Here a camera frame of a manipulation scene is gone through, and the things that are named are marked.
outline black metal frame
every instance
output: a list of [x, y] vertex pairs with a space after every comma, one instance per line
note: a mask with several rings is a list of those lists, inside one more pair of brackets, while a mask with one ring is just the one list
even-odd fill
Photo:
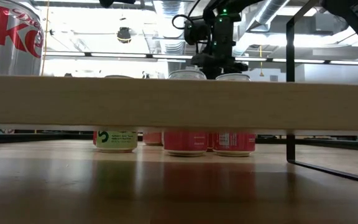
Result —
[[[319, 0], [308, 1], [287, 23], [287, 82], [295, 82], [295, 24], [318, 2]], [[287, 161], [289, 163], [358, 181], [358, 175], [296, 161], [295, 148], [295, 135], [287, 135]]]

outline wooden floor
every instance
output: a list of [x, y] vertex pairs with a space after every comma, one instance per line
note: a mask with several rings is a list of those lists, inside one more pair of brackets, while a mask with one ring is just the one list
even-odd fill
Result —
[[[297, 149], [358, 174], [358, 151]], [[358, 182], [287, 164], [283, 145], [182, 158], [148, 146], [103, 154], [91, 141], [0, 144], [0, 223], [358, 223]]]

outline wooden board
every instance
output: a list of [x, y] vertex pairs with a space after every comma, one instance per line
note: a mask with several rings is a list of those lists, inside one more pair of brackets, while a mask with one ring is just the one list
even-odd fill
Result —
[[[299, 150], [338, 166], [358, 155]], [[257, 145], [248, 158], [183, 158], [141, 145], [98, 153], [91, 141], [0, 144], [0, 223], [350, 224], [358, 182], [287, 164], [283, 145]]]
[[0, 128], [144, 127], [358, 134], [358, 85], [0, 77]]

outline ductwork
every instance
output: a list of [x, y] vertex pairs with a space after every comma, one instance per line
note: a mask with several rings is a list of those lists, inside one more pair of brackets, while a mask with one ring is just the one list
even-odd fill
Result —
[[259, 26], [267, 25], [269, 31], [270, 22], [276, 17], [277, 12], [284, 6], [286, 6], [290, 0], [266, 0], [260, 5], [255, 17], [250, 22], [247, 30], [255, 29]]
[[[183, 35], [183, 30], [178, 30], [172, 26], [172, 18], [178, 14], [185, 13], [185, 3], [181, 1], [154, 1], [155, 12], [159, 16], [158, 33], [166, 38], [179, 38]], [[178, 27], [183, 26], [184, 20], [179, 17], [175, 20]], [[162, 54], [183, 54], [185, 43], [181, 40], [160, 40]], [[168, 71], [180, 69], [180, 64], [175, 62], [168, 63]]]

